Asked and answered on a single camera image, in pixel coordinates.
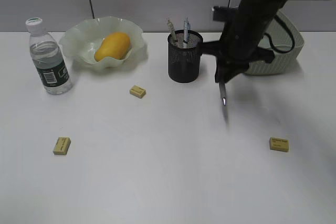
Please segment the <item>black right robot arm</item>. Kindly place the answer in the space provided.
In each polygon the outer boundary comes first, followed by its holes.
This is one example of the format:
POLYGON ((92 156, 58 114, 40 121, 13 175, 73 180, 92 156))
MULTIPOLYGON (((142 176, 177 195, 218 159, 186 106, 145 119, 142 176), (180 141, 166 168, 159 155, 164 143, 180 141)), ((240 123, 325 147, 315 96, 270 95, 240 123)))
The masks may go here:
POLYGON ((200 43, 201 54, 216 58, 216 83, 227 83, 235 76, 246 72, 255 61, 272 63, 277 48, 264 49, 258 46, 266 29, 273 20, 283 21, 277 12, 288 0, 241 0, 237 8, 222 9, 225 26, 217 41, 200 43))

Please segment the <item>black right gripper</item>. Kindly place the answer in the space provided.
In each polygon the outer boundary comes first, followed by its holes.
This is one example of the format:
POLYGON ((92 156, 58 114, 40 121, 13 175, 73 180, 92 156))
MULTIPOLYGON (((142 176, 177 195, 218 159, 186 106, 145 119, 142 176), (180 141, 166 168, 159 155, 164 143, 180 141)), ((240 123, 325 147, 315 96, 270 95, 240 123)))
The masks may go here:
POLYGON ((216 58, 216 71, 214 75, 215 83, 227 83, 232 78, 249 69, 249 64, 256 61, 272 63, 275 54, 273 51, 257 47, 247 59, 231 57, 219 40, 209 42, 199 42, 196 50, 201 55, 212 55, 216 58))

